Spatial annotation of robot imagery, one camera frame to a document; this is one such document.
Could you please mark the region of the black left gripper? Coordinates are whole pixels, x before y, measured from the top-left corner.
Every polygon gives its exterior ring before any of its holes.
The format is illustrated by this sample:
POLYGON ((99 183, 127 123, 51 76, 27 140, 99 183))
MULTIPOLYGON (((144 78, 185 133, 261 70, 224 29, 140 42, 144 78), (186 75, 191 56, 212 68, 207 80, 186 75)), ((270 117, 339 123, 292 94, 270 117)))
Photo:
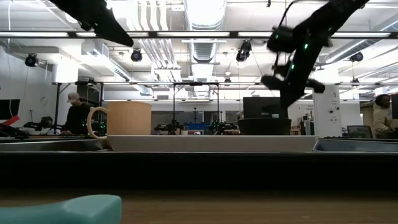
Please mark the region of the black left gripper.
POLYGON ((117 44, 132 47, 134 41, 120 26, 112 12, 108 12, 105 0, 49 0, 60 10, 76 19, 85 31, 94 33, 117 44))

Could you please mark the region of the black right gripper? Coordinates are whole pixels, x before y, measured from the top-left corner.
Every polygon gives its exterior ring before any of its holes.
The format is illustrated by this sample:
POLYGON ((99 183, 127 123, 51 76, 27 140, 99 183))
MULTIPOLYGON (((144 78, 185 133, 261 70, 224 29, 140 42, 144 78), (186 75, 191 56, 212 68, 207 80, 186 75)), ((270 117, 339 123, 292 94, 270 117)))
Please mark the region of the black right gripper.
POLYGON ((261 83, 270 90, 280 90, 280 107, 287 109, 305 94, 305 88, 323 93, 325 85, 309 78, 323 47, 330 45, 329 34, 304 35, 295 39, 293 58, 285 65, 274 65, 274 74, 264 75, 261 83))

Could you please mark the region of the black bowl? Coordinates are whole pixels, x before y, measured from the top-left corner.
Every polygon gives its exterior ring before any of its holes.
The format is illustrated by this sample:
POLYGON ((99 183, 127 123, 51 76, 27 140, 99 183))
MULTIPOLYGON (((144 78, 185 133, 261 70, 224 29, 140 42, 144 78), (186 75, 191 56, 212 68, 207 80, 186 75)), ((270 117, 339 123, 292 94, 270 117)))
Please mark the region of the black bowl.
POLYGON ((280 136, 289 135, 291 119, 288 118, 247 118, 238 121, 243 135, 280 136))

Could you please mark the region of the orange mug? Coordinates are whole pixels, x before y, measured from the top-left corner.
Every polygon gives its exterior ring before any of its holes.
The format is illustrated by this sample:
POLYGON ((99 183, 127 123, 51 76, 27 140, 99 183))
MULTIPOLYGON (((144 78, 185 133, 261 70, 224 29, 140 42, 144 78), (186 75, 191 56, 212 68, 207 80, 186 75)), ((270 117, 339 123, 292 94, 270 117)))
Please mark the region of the orange mug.
POLYGON ((86 125, 91 137, 105 140, 110 136, 150 135, 152 105, 140 101, 112 101, 108 107, 91 107, 86 125), (106 114, 106 136, 97 136, 92 128, 92 116, 96 111, 106 114))

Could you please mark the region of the white round plate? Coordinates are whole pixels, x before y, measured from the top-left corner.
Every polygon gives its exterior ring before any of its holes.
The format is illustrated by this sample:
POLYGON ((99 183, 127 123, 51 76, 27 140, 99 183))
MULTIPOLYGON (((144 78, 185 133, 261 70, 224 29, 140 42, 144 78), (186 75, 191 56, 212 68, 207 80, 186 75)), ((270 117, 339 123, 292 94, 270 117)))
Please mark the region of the white round plate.
POLYGON ((310 152, 317 136, 108 136, 118 152, 310 152))

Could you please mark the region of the silver spoon teal handle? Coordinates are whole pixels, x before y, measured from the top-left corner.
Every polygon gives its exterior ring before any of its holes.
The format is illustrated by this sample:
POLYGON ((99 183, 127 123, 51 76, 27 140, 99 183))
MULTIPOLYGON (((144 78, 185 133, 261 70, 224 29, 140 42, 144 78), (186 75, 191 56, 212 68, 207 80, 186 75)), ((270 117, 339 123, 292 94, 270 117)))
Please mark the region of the silver spoon teal handle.
POLYGON ((87 195, 42 205, 0 207, 0 224, 121 224, 122 199, 87 195))

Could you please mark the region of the black computer monitor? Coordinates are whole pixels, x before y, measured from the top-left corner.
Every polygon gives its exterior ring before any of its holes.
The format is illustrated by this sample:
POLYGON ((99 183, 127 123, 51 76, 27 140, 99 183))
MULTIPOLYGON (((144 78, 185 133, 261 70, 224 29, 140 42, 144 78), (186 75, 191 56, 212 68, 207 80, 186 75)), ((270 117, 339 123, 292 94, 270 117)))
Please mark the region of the black computer monitor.
POLYGON ((244 97, 243 116, 248 118, 288 118, 287 108, 282 108, 279 97, 244 97))

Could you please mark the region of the white column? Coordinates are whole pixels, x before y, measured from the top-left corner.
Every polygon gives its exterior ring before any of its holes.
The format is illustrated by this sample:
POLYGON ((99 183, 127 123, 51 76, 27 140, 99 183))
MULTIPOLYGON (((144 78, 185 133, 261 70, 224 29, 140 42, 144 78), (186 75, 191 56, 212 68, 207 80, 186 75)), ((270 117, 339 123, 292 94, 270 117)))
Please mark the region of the white column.
POLYGON ((327 85, 323 93, 313 95, 315 134, 320 138, 340 137, 341 106, 340 93, 336 85, 327 85))

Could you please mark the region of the person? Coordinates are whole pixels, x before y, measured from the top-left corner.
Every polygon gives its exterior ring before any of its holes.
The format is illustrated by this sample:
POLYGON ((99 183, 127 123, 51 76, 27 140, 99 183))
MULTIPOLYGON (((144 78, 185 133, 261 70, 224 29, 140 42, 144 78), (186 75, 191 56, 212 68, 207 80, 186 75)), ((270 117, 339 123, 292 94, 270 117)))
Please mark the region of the person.
POLYGON ((392 124, 391 97, 382 94, 376 97, 373 104, 373 131, 378 139, 394 139, 392 124))
POLYGON ((87 134, 86 119, 90 112, 90 105, 80 100, 78 93, 69 93, 67 103, 69 107, 67 120, 63 125, 62 135, 84 135, 87 134))

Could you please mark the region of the blue bin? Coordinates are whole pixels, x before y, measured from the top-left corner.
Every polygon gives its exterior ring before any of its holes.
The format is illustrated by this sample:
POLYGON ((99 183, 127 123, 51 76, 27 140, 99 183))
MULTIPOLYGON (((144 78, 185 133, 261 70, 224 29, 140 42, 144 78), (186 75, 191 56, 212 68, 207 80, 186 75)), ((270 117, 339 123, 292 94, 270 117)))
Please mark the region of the blue bin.
POLYGON ((185 125, 185 129, 189 130, 189 131, 192 131, 192 130, 203 131, 205 129, 208 129, 208 127, 209 127, 209 124, 206 124, 206 123, 200 123, 200 124, 190 123, 190 124, 185 125))

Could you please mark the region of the red bar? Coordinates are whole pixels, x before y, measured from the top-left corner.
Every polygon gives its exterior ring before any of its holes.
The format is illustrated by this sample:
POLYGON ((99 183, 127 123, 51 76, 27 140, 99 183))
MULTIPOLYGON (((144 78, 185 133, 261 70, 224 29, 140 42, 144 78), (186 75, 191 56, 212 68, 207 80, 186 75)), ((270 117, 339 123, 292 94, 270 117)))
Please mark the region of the red bar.
POLYGON ((10 126, 10 125, 14 124, 15 122, 17 122, 19 120, 20 120, 20 117, 18 117, 18 115, 15 115, 12 118, 2 122, 2 124, 6 125, 6 126, 10 126))

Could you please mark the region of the silver ventilation duct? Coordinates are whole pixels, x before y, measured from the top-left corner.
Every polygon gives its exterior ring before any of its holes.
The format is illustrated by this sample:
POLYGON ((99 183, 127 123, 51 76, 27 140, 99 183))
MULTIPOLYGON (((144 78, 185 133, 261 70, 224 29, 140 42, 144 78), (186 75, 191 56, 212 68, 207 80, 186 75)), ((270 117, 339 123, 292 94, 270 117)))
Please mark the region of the silver ventilation duct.
MULTIPOLYGON (((227 0, 184 0, 185 22, 189 31, 224 29, 227 0)), ((196 82, 214 82, 216 39, 192 39, 189 43, 191 73, 196 82)))

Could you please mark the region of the black background station frame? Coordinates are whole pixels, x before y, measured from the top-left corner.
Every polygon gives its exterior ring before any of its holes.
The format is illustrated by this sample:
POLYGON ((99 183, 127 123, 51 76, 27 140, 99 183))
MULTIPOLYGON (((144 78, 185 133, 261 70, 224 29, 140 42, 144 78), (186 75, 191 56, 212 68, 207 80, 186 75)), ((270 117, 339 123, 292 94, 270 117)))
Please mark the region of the black background station frame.
POLYGON ((55 118, 53 121, 53 134, 56 135, 58 134, 58 130, 61 128, 60 125, 58 125, 58 109, 60 106, 60 94, 66 90, 70 85, 75 85, 75 86, 86 86, 87 88, 93 88, 94 90, 99 92, 99 97, 98 101, 90 101, 89 99, 86 99, 87 101, 94 103, 96 106, 102 106, 103 105, 103 100, 104 100, 104 82, 83 82, 83 81, 77 81, 77 82, 53 82, 53 85, 57 86, 57 91, 56 91, 56 103, 55 103, 55 118))
POLYGON ((190 131, 184 131, 184 126, 178 125, 177 120, 175 119, 175 95, 180 90, 175 90, 176 86, 181 86, 182 88, 185 86, 215 86, 216 87, 216 94, 217 94, 217 120, 220 120, 220 83, 219 82, 172 82, 173 86, 173 118, 171 122, 171 129, 168 131, 169 135, 185 135, 190 134, 190 131))

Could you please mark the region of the black wall screen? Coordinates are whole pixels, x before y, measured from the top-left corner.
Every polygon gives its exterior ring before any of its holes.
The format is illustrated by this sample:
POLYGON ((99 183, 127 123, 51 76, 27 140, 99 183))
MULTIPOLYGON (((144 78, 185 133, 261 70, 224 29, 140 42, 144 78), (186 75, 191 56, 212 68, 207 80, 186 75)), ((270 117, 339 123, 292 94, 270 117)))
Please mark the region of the black wall screen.
POLYGON ((0 100, 0 120, 18 115, 20 102, 20 99, 0 100))

